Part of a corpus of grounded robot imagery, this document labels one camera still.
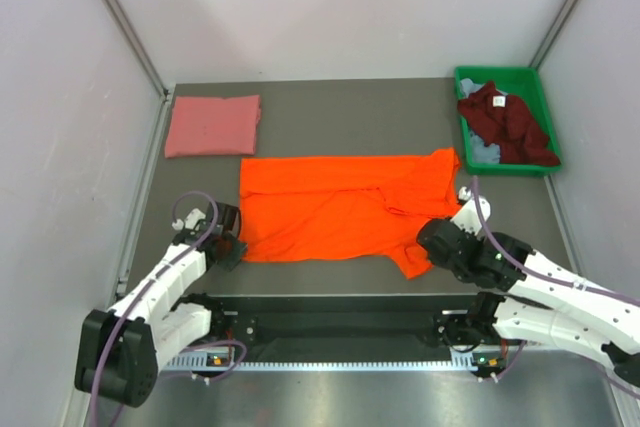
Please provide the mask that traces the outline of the orange t-shirt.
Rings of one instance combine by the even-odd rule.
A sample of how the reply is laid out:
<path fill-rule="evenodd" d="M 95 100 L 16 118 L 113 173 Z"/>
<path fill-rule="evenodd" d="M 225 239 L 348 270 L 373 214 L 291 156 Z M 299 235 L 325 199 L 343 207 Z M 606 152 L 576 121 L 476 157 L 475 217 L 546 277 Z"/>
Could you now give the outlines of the orange t-shirt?
<path fill-rule="evenodd" d="M 452 148 L 428 155 L 251 158 L 241 163 L 245 259 L 390 259 L 408 279 L 432 264 L 416 237 L 460 209 Z"/>

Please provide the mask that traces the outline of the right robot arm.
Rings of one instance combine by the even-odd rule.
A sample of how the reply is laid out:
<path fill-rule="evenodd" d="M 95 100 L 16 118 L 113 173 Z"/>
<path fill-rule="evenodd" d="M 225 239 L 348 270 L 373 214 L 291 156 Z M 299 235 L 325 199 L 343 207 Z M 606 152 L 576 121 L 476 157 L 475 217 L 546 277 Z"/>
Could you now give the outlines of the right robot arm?
<path fill-rule="evenodd" d="M 479 288 L 464 314 L 436 318 L 449 346 L 517 341 L 588 359 L 625 383 L 639 384 L 639 301 L 552 262 L 487 224 L 489 202 L 476 188 L 459 192 L 460 210 L 427 222 L 417 243 L 435 266 Z"/>

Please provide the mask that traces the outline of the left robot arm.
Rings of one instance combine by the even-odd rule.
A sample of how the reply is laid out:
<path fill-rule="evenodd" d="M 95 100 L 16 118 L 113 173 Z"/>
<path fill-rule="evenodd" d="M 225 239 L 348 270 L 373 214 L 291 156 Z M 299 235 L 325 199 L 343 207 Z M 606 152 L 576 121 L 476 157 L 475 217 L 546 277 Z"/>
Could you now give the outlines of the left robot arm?
<path fill-rule="evenodd" d="M 247 246 L 239 239 L 238 207 L 215 203 L 173 223 L 164 256 L 126 296 L 92 310 L 81 327 L 74 386 L 138 407 L 174 358 L 208 344 L 222 348 L 213 367 L 231 365 L 232 327 L 220 301 L 188 288 L 211 268 L 233 270 Z"/>

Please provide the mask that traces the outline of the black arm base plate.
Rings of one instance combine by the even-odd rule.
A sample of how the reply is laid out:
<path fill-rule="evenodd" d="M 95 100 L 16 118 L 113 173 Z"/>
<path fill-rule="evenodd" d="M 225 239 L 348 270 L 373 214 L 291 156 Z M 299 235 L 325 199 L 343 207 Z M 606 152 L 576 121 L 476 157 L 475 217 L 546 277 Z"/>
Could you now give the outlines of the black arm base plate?
<path fill-rule="evenodd" d="M 277 339 L 414 337 L 428 346 L 498 346 L 497 334 L 474 333 L 462 318 L 474 297 L 463 295 L 218 296 L 186 294 L 175 305 L 211 312 L 210 337 L 250 347 Z"/>

